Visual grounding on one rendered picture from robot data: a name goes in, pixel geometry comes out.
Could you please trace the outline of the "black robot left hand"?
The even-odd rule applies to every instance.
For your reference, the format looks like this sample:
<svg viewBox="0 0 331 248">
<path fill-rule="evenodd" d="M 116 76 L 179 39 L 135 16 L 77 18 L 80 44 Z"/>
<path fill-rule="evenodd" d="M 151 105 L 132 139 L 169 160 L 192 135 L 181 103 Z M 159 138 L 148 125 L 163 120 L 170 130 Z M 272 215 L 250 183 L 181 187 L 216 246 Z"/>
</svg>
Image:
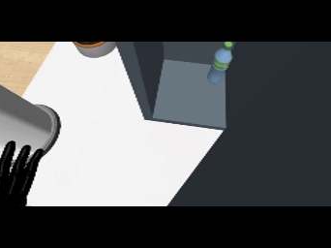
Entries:
<svg viewBox="0 0 331 248">
<path fill-rule="evenodd" d="M 26 206 L 26 197 L 44 155 L 41 149 L 36 149 L 33 154 L 29 154 L 29 151 L 30 146 L 24 145 L 17 159 L 13 159 L 16 143 L 8 141 L 0 154 L 0 207 Z"/>
</svg>

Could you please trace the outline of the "dark grey cabinet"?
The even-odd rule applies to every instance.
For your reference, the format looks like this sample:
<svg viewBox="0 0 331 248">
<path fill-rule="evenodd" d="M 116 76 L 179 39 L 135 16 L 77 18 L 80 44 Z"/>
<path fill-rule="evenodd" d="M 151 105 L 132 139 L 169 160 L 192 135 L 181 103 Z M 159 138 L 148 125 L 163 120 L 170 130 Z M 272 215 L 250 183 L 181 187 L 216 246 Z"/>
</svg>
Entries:
<svg viewBox="0 0 331 248">
<path fill-rule="evenodd" d="M 223 130 L 225 73 L 209 82 L 222 42 L 117 42 L 117 52 L 145 120 Z"/>
</svg>

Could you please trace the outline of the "blue water bottle green cap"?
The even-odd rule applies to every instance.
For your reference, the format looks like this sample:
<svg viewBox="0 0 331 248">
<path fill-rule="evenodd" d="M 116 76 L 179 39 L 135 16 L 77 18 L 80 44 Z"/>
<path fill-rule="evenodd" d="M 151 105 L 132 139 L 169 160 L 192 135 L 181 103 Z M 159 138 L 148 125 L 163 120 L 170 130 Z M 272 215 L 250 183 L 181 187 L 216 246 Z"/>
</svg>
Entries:
<svg viewBox="0 0 331 248">
<path fill-rule="evenodd" d="M 231 42 L 223 42 L 222 48 L 213 54 L 213 64 L 207 74 L 207 80 L 213 84 L 220 83 L 225 70 L 228 69 L 232 60 L 232 47 L 234 44 Z"/>
</svg>

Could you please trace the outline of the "dark grey cabinet door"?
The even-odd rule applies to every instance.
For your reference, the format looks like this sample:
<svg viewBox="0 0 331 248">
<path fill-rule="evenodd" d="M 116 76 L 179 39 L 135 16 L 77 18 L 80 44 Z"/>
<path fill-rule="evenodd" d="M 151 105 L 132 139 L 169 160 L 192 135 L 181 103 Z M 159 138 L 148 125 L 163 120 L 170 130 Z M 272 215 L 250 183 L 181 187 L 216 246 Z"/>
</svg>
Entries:
<svg viewBox="0 0 331 248">
<path fill-rule="evenodd" d="M 175 205 L 331 205 L 331 43 L 237 43 L 226 129 Z"/>
</svg>

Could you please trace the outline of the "grey metal cylinder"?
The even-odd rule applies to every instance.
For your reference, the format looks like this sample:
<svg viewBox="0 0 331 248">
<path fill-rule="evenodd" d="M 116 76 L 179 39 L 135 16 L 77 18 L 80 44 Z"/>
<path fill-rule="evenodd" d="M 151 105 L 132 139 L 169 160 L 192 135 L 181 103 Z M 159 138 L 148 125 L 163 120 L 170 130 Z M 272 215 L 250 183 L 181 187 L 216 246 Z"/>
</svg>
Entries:
<svg viewBox="0 0 331 248">
<path fill-rule="evenodd" d="M 16 149 L 48 152 L 60 134 L 61 122 L 55 111 L 33 105 L 0 84 L 0 151 L 13 140 Z"/>
</svg>

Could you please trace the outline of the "grey pot with orange rim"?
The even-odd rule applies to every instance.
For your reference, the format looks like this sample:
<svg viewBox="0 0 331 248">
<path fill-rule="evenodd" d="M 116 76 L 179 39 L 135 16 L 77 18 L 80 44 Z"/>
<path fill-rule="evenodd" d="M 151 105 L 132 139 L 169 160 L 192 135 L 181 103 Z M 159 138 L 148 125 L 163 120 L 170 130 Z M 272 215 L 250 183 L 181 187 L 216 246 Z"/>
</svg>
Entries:
<svg viewBox="0 0 331 248">
<path fill-rule="evenodd" d="M 73 42 L 73 45 L 79 53 L 89 58 L 105 56 L 116 48 L 114 42 Z"/>
</svg>

